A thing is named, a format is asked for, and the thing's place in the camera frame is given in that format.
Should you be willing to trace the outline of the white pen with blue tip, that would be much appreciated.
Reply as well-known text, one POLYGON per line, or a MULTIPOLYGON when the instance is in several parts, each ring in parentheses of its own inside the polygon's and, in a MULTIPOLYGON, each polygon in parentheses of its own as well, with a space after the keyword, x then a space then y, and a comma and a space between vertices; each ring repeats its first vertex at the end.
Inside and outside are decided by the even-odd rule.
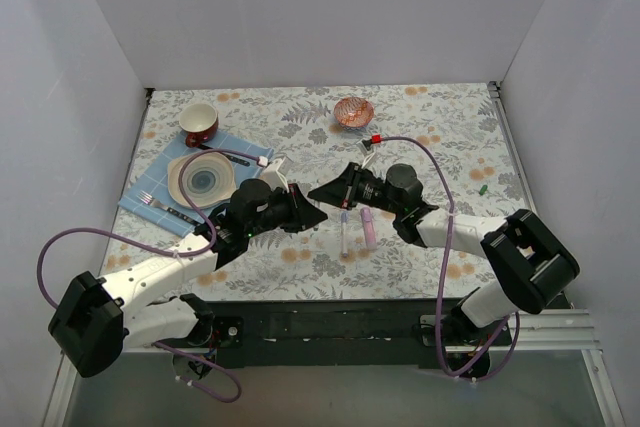
POLYGON ((340 255, 342 258, 349 255, 347 224, 342 225, 340 222, 340 255))

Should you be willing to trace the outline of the pink highlighter pen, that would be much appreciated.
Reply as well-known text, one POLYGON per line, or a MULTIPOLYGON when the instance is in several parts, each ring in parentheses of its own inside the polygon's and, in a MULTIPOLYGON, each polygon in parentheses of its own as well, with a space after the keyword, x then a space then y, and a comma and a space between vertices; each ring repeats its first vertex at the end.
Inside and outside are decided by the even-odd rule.
POLYGON ((368 250, 374 251, 377 248, 377 239, 374 226, 374 220, 369 207, 362 207, 360 217, 364 232, 365 245, 368 250))

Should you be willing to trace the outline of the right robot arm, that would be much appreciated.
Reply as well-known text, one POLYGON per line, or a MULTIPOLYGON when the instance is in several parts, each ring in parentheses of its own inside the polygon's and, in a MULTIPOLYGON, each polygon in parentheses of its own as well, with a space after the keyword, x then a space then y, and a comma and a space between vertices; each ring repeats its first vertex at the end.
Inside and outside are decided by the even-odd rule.
POLYGON ((507 217, 449 212, 427 203, 413 167, 395 164, 385 178, 351 163, 310 199, 334 207, 358 205, 394 214, 393 228, 406 243, 449 246, 486 259, 494 280, 464 297, 438 322, 445 340, 475 344, 491 325, 517 312, 543 311, 580 273, 574 256, 532 211, 507 217))

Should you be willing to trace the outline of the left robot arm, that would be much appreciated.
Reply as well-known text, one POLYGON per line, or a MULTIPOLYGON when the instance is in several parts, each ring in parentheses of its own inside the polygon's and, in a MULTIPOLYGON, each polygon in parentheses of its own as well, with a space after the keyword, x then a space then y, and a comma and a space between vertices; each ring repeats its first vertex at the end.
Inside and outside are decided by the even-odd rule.
POLYGON ((179 339, 202 347, 214 334, 215 315, 194 294, 163 295, 212 273, 244 254, 251 238, 281 229, 299 233, 327 218, 296 184, 271 189, 259 179, 241 183, 169 256, 154 256, 101 278, 76 276, 48 330, 84 378, 111 366, 123 350, 179 339))

